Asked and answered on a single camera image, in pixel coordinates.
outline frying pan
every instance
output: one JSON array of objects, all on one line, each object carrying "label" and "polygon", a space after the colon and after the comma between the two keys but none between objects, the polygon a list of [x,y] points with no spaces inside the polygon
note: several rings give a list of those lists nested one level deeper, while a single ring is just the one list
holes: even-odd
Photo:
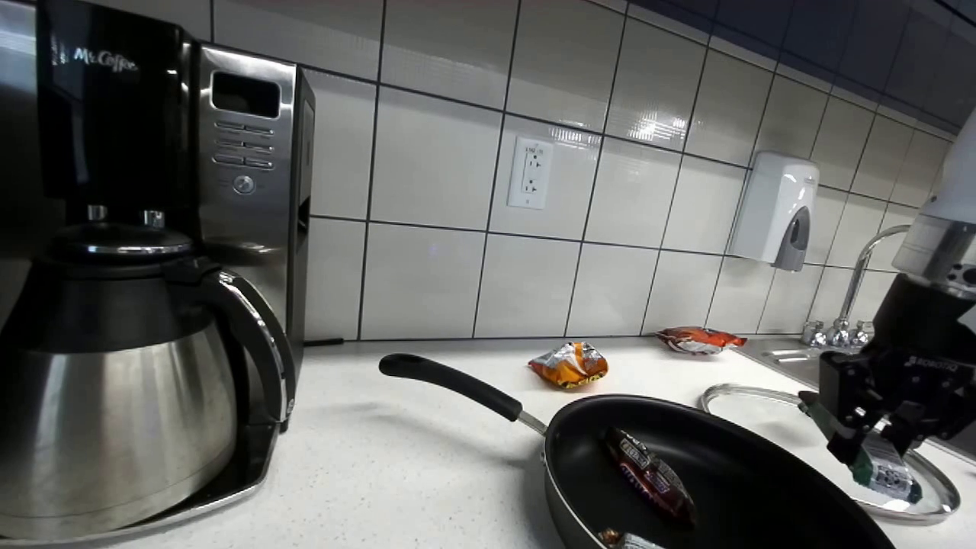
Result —
[{"label": "frying pan", "polygon": [[[545,426],[518,400],[443,363],[388,353],[379,370],[450,389],[543,433],[550,514],[574,549],[605,547],[595,537],[605,527],[666,549],[891,547],[883,527],[822,472],[700,409],[650,398],[583,398]],[[641,435],[674,467],[697,500],[693,524],[667,520],[627,481],[602,447],[607,426]]]}]

